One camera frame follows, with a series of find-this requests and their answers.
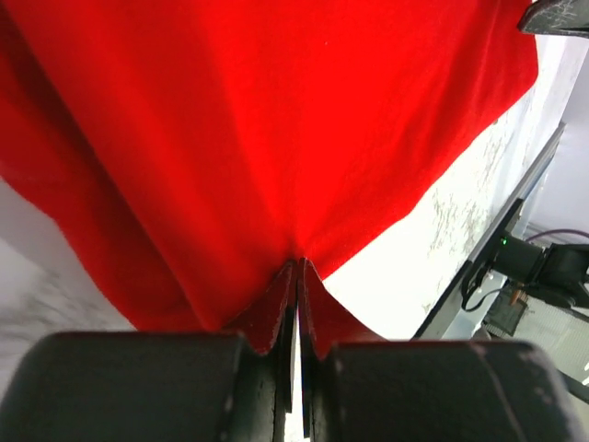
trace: red fabric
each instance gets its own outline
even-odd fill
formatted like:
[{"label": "red fabric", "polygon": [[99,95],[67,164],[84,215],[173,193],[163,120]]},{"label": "red fabric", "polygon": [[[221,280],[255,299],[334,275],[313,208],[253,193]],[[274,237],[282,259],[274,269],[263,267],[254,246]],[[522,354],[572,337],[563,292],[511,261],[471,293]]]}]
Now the red fabric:
[{"label": "red fabric", "polygon": [[405,216],[537,75],[528,0],[4,0],[0,174],[140,329]]}]

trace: black device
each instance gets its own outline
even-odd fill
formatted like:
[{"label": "black device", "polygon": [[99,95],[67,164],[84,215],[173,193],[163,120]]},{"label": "black device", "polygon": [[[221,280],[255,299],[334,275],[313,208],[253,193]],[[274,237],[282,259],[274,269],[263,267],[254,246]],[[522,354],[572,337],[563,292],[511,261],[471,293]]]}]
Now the black device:
[{"label": "black device", "polygon": [[0,404],[0,442],[282,442],[297,304],[312,442],[587,440],[536,347],[386,341],[302,260],[218,333],[45,338]]},{"label": "black device", "polygon": [[538,0],[522,17],[518,28],[529,34],[589,38],[588,0]]},{"label": "black device", "polygon": [[505,233],[492,269],[551,306],[589,308],[589,245],[552,244],[541,248]]}]

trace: black cable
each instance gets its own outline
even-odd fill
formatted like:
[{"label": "black cable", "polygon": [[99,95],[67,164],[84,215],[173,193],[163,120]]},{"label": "black cable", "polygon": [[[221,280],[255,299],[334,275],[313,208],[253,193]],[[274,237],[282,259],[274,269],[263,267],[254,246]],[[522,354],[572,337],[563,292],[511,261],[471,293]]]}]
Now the black cable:
[{"label": "black cable", "polygon": [[578,230],[576,228],[554,228],[552,230],[547,230],[545,232],[536,233],[536,235],[532,235],[530,238],[526,238],[525,242],[533,241],[534,239],[545,237],[546,235],[554,235],[557,233],[565,233],[567,235],[577,235],[579,237],[584,237],[589,239],[589,233],[583,232],[582,230]]},{"label": "black cable", "polygon": [[487,293],[487,294],[486,294],[484,297],[482,297],[482,298],[479,300],[479,302],[478,302],[478,303],[477,303],[477,304],[476,304],[474,307],[467,308],[467,306],[466,306],[466,304],[468,303],[468,301],[467,301],[467,303],[465,303],[465,305],[463,306],[463,308],[462,308],[462,309],[464,309],[464,311],[466,311],[467,313],[472,313],[473,311],[477,311],[479,308],[481,308],[481,307],[482,307],[482,303],[483,303],[483,302],[485,302],[485,299],[487,299],[487,297],[488,297],[488,296],[490,296],[490,295],[494,295],[495,293],[501,293],[501,292],[503,292],[503,291],[507,291],[507,290],[510,290],[510,289],[514,289],[514,287],[512,287],[512,286],[510,286],[510,285],[509,285],[509,286],[507,286],[507,287],[496,288],[496,289],[494,289],[494,290],[491,290],[491,291],[490,291],[489,293]]}]

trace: gray wall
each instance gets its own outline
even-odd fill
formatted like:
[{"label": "gray wall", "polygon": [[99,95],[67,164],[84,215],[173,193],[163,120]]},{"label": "gray wall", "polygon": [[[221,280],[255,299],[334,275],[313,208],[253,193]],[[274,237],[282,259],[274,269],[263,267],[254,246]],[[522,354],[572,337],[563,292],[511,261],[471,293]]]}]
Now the gray wall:
[{"label": "gray wall", "polygon": [[589,59],[585,59],[562,119],[567,127],[532,222],[543,229],[589,232]]},{"label": "gray wall", "polygon": [[586,404],[583,401],[579,401],[574,396],[571,396],[571,398],[575,411],[577,412],[579,420],[583,425],[583,429],[585,430],[585,433],[589,436],[589,404]]}]

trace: red cloth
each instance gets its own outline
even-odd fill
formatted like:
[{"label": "red cloth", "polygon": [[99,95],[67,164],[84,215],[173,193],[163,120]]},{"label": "red cloth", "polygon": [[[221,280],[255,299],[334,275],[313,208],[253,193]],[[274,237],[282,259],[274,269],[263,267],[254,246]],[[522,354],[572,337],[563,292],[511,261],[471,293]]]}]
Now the red cloth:
[{"label": "red cloth", "polygon": [[139,329],[214,330],[287,258],[336,270],[530,88],[528,3],[4,0],[0,174]]}]

